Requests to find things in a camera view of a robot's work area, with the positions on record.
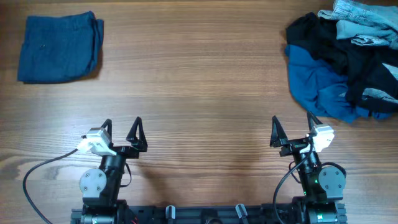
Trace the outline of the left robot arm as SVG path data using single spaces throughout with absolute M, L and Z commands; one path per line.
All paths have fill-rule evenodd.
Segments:
M 83 194 L 81 217 L 73 216 L 75 223 L 82 224 L 117 224 L 137 223 L 138 219 L 130 210 L 125 200 L 118 199 L 124 171 L 131 173 L 128 159 L 137 159 L 146 152 L 148 144 L 142 127 L 142 120 L 137 117 L 126 137 L 128 146 L 115 146 L 112 142 L 112 121 L 107 119 L 101 127 L 90 129 L 77 146 L 79 151 L 90 151 L 101 157 L 97 169 L 86 171 L 80 179 Z

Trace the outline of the black shorts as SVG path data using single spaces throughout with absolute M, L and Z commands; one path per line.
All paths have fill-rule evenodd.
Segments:
M 337 39 L 337 22 L 314 13 L 298 18 L 286 28 L 287 43 L 322 59 L 339 75 L 348 77 L 346 100 L 380 113 L 396 113 L 397 103 L 364 96 L 366 89 L 380 90 L 397 99 L 397 78 L 384 66 L 397 66 L 397 51 L 389 47 L 362 47 L 347 39 Z

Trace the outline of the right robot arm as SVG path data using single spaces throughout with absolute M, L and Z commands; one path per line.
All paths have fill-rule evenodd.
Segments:
M 270 147 L 279 148 L 281 157 L 292 156 L 288 172 L 279 181 L 272 198 L 273 217 L 277 223 L 346 223 L 345 205 L 340 203 L 346 185 L 346 170 L 334 162 L 322 163 L 318 153 L 335 137 L 331 126 L 307 112 L 309 133 L 289 139 L 276 116 L 272 117 Z M 278 204 L 277 196 L 288 177 L 298 173 L 296 182 L 303 196 L 290 203 Z

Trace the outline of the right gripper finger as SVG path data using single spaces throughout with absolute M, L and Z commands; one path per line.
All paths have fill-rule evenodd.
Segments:
M 323 124 L 311 111 L 307 111 L 308 128 L 311 131 L 314 126 Z
M 272 132 L 270 139 L 270 147 L 282 147 L 287 145 L 288 137 L 278 120 L 277 116 L 272 117 Z

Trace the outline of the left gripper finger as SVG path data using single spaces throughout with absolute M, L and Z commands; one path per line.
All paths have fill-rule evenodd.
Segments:
M 148 143 L 144 134 L 142 119 L 139 116 L 135 119 L 126 141 L 130 142 L 134 149 L 140 152 L 147 152 Z
M 101 129 L 104 132 L 104 136 L 106 137 L 106 141 L 108 144 L 112 143 L 112 121 L 110 119 L 106 119 L 105 122 L 101 125 Z

